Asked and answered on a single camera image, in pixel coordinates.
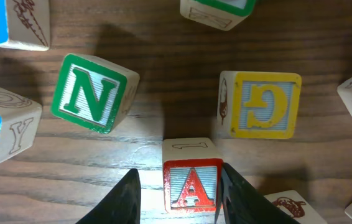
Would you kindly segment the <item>red letter A block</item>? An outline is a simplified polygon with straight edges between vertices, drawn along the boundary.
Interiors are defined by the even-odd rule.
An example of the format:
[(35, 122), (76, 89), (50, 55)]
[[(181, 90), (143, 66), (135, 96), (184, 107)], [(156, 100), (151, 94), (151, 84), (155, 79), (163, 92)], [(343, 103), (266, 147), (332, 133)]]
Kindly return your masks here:
[(164, 205), (169, 213), (216, 210), (223, 158), (209, 138), (165, 139), (162, 143)]

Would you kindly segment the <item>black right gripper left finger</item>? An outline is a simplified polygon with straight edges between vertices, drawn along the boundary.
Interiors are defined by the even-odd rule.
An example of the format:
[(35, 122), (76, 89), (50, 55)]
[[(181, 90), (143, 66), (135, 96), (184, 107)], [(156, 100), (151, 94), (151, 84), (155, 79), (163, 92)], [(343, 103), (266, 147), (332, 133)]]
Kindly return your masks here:
[(131, 169), (111, 191), (76, 224), (140, 224), (141, 183)]

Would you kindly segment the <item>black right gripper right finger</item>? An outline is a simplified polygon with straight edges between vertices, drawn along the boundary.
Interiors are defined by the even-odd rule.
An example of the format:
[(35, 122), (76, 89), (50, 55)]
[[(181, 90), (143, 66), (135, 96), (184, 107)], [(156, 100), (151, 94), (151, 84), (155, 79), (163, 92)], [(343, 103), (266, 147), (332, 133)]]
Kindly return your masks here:
[(215, 221), (223, 210), (229, 224), (299, 224), (261, 195), (239, 172), (222, 163)]

